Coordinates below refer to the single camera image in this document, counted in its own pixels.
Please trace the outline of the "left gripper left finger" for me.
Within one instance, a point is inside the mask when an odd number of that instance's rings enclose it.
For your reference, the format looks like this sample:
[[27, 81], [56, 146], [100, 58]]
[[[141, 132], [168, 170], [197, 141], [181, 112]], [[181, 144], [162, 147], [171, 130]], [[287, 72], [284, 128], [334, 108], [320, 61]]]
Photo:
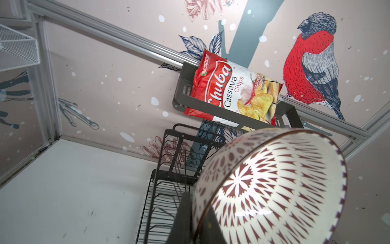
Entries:
[[191, 244], [192, 214], [191, 195], [184, 192], [166, 244]]

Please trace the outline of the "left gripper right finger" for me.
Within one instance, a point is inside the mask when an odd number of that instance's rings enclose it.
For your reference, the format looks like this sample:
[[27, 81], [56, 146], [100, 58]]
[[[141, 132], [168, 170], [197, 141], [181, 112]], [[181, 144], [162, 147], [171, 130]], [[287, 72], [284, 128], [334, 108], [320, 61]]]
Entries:
[[198, 232], [198, 244], [226, 244], [214, 210], [210, 208]]

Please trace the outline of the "white brown patterned bowl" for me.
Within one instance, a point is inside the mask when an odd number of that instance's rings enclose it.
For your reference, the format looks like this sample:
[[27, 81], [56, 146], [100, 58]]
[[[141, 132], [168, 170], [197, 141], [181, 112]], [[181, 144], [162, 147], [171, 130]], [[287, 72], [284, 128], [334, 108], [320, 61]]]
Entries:
[[225, 144], [192, 198], [193, 233], [209, 212], [228, 244], [326, 244], [347, 190], [342, 152], [313, 130], [268, 128]]

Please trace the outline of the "black wire dish rack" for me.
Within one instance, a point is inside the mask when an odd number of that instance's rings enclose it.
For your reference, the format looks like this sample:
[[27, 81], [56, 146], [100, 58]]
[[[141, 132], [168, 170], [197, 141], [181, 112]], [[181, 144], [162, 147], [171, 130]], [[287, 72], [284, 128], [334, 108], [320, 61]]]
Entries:
[[221, 133], [184, 124], [156, 140], [158, 162], [151, 173], [137, 244], [166, 244], [184, 192], [192, 193], [207, 161], [225, 144]]

